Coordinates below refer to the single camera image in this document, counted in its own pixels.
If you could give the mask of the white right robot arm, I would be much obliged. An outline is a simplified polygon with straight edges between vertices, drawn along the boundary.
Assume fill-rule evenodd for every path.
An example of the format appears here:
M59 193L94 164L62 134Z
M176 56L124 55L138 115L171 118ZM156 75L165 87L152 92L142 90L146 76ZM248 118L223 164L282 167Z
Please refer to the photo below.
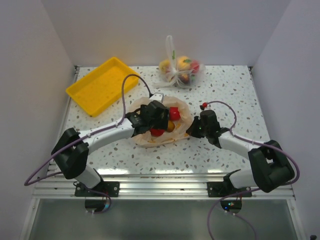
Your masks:
M237 169L225 175L222 181L208 182L209 197L236 194L250 197L252 187L269 193L295 177L294 169L277 141L254 143L247 138L240 139L229 128L220 126L213 110L204 110L195 116L186 133L194 138L206 138L217 148L231 151L250 163L250 169Z

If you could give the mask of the aluminium mounting rail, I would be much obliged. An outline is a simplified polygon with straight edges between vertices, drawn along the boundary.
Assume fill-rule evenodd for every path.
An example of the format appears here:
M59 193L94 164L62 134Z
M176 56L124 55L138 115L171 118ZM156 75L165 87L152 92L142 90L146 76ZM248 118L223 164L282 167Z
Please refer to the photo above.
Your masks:
M105 175L106 182L119 182L117 200L206 200L207 183L220 182L222 173ZM36 183L32 196L38 199L74 199L73 180L62 176Z

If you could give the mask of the red apple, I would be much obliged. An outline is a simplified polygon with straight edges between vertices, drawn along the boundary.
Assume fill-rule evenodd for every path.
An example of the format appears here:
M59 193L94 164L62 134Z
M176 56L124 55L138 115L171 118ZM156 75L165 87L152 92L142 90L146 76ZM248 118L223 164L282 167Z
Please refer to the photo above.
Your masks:
M171 121L178 121L181 118L179 108L178 107L170 107L169 108L169 119Z

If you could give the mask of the clear plastic bag of fruit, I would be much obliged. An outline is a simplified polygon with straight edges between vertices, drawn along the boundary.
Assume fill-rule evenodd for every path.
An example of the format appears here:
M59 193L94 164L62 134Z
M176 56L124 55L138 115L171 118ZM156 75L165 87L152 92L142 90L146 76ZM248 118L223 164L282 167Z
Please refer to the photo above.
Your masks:
M173 42L173 37L168 35L165 39L167 58L158 65L160 82L156 88L192 86L204 73L206 66L198 60L182 55L178 56Z

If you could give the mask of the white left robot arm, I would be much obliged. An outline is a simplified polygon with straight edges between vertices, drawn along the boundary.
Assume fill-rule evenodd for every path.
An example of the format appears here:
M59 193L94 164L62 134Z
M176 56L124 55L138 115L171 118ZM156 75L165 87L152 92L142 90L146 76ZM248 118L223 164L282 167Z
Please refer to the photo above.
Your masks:
M157 100L142 104L122 118L90 130L64 131L51 152L51 156L67 180L75 180L77 197L117 197L119 183L108 183L97 170L87 163L90 154L113 142L141 135L150 129L166 130L169 109Z

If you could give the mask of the small red fruit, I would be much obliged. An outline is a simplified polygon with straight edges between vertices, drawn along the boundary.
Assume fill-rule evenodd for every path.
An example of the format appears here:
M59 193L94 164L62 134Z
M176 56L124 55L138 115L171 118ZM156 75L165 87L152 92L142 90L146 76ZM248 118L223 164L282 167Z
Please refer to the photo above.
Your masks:
M154 129L154 128L151 128L149 131L153 137L160 137L165 132L164 129Z

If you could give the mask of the orange banana print plastic bag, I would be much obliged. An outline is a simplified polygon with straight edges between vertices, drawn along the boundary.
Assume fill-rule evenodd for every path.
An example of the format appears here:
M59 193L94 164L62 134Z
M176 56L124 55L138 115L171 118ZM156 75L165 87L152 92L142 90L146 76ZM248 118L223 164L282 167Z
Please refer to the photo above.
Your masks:
M174 130L172 132L165 131L161 136L152 136L151 132L147 131L132 138L135 144L151 148L173 143L189 136L186 131L191 126L193 118L187 103L173 96L164 96L162 104L165 107L178 108L180 119L172 121L175 125Z

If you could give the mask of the yellow plastic tray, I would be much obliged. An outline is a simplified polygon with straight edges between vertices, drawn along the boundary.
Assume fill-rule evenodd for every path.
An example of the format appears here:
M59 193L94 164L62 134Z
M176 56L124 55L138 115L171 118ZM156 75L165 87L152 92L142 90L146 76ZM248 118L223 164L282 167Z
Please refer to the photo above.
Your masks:
M112 57L65 91L89 116L96 117L121 98L123 80L130 74L136 72Z

